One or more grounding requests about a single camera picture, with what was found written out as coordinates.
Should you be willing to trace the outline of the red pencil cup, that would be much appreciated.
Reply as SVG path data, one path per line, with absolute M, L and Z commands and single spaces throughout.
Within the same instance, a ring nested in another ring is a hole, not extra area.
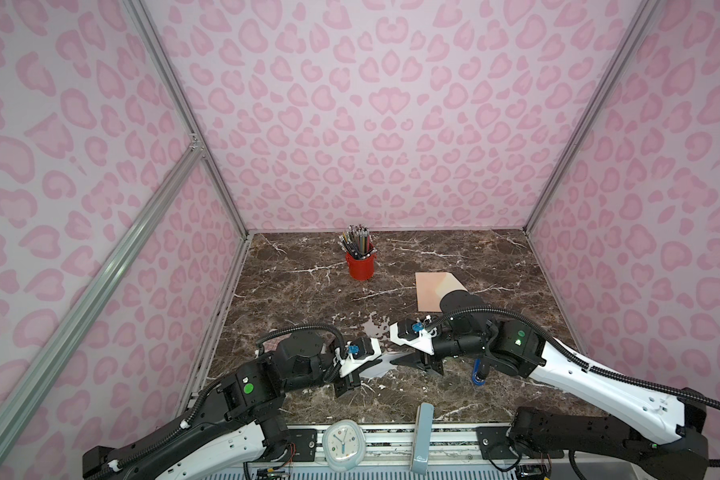
M 356 259 L 351 254 L 346 253 L 345 259 L 350 276 L 358 281 L 370 280 L 375 272 L 375 257 L 376 255 L 372 253 L 360 259 Z

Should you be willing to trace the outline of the aluminium frame rail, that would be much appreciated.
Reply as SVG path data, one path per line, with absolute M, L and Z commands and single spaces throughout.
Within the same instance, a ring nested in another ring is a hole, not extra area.
M 647 473 L 622 460 L 579 453 L 571 466 L 564 454 L 517 460 L 498 444 L 505 424 L 436 424 L 426 475 L 410 471 L 414 424 L 365 425 L 364 460 L 347 472 L 331 470 L 322 435 L 328 425 L 292 428 L 290 451 L 275 461 L 257 461 L 263 435 L 245 427 L 176 460 L 162 479 L 645 479 Z

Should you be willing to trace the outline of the coloured pencils bunch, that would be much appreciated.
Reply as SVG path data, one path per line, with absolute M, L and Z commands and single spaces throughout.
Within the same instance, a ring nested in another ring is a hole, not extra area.
M 376 253 L 371 232 L 363 225 L 350 225 L 339 235 L 338 241 L 354 260 L 365 260 Z

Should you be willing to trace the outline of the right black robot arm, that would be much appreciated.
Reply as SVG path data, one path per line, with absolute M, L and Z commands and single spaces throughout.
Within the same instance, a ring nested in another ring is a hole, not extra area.
M 559 415 L 518 408 L 498 448 L 518 459 L 565 451 L 627 461 L 655 479 L 702 479 L 720 469 L 709 456 L 704 425 L 720 401 L 693 389 L 621 374 L 576 352 L 535 321 L 486 305 L 463 290 L 448 293 L 436 317 L 391 325 L 390 340 L 412 348 L 401 363 L 443 371 L 444 359 L 477 360 L 475 376 L 491 372 L 531 379 L 569 393 L 603 411 L 603 416 Z

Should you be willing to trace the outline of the blue stapler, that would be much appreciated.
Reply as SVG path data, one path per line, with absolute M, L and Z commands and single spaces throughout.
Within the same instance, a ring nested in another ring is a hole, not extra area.
M 471 380 L 476 386 L 482 386 L 486 382 L 486 377 L 490 373 L 490 366 L 480 358 L 474 362 Z

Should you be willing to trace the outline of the light blue phone stand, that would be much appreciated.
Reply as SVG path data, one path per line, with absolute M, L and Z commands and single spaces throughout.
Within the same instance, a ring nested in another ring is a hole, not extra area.
M 431 435 L 434 420 L 434 406 L 421 403 L 417 410 L 414 437 L 411 444 L 410 471 L 416 475 L 426 475 L 428 471 Z

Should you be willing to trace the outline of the white letter paper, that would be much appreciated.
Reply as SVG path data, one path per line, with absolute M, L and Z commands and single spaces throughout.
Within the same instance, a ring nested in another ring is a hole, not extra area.
M 407 356 L 407 353 L 403 352 L 386 352 L 380 358 L 378 363 L 374 363 L 372 366 L 364 369 L 360 373 L 362 379 L 374 379 L 381 378 L 388 373 L 397 369 L 397 360 Z

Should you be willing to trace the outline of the pink envelope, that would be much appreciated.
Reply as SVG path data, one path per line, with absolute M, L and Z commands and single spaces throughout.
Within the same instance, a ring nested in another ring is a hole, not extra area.
M 453 291 L 466 287 L 449 272 L 416 272 L 415 287 L 419 312 L 440 312 L 440 302 Z

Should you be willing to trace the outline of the white alarm clock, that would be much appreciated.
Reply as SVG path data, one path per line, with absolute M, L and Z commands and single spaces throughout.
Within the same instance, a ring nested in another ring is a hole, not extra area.
M 356 468 L 366 455 L 364 431 L 352 420 L 342 420 L 329 426 L 323 432 L 321 443 L 325 461 L 335 472 Z

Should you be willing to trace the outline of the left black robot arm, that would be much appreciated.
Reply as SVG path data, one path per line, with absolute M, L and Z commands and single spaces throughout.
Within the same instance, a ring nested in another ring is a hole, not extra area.
M 294 460 L 281 408 L 287 393 L 331 385 L 341 396 L 378 362 L 377 340 L 347 341 L 328 324 L 275 330 L 256 342 L 254 359 L 202 389 L 194 403 L 153 433 L 120 448 L 96 446 L 82 459 L 85 479 L 180 479 L 203 476 L 225 463 Z

